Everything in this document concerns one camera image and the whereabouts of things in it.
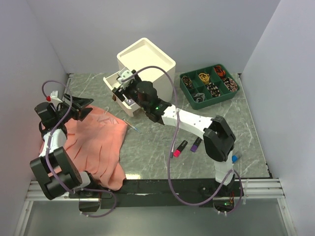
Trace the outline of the white drawer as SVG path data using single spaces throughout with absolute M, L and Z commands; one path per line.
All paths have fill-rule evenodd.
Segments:
M 112 100 L 115 101 L 128 116 L 133 117 L 135 111 L 140 107 L 136 103 L 132 104 L 131 106 L 128 106 L 125 103 L 125 100 L 129 98 L 124 95 L 123 85 L 119 84 L 117 81 L 118 72 L 119 71 L 108 77 L 104 77 L 103 81 L 105 82 L 106 88 L 112 96 Z

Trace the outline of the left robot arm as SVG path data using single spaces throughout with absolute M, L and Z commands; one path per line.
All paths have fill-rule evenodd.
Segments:
M 91 198 L 98 193 L 98 184 L 91 173 L 75 167 L 64 145 L 67 141 L 66 122 L 71 119 L 83 121 L 92 111 L 89 105 L 94 100 L 69 94 L 64 94 L 64 98 L 56 105 L 46 101 L 34 109 L 41 119 L 39 131 L 44 144 L 39 157 L 30 162 L 30 168 L 49 200 L 75 191 Z

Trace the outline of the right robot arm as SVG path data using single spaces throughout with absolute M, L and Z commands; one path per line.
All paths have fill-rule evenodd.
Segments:
M 229 171 L 233 169 L 232 151 L 236 137 L 223 117 L 203 117 L 178 109 L 158 98 L 152 82 L 136 77 L 125 81 L 120 76 L 117 81 L 119 85 L 112 92 L 118 99 L 133 100 L 153 122 L 178 127 L 201 138 L 207 155 L 215 164 L 217 193 L 226 196 L 233 190 L 235 175 Z

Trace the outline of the blue grey tape roll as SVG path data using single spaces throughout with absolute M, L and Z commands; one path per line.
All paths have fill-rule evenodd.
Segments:
M 242 157 L 241 153 L 236 153 L 232 156 L 232 163 L 237 162 Z

